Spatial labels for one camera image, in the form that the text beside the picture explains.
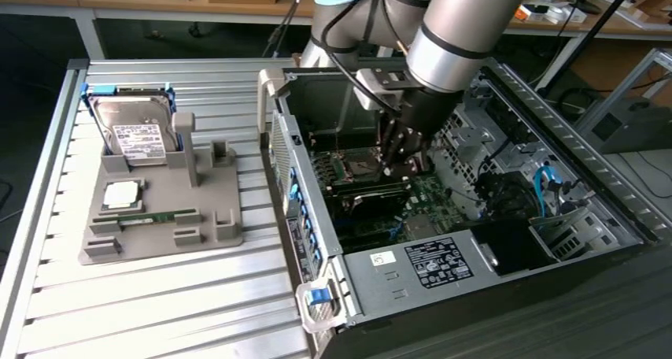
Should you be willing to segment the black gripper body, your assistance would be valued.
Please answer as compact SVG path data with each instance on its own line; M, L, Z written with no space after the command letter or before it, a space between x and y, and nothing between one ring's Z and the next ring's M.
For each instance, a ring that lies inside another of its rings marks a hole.
M431 139L457 104L462 101L463 91L442 93L429 88L407 89L402 92L399 107L401 117L393 137L411 133L423 139Z

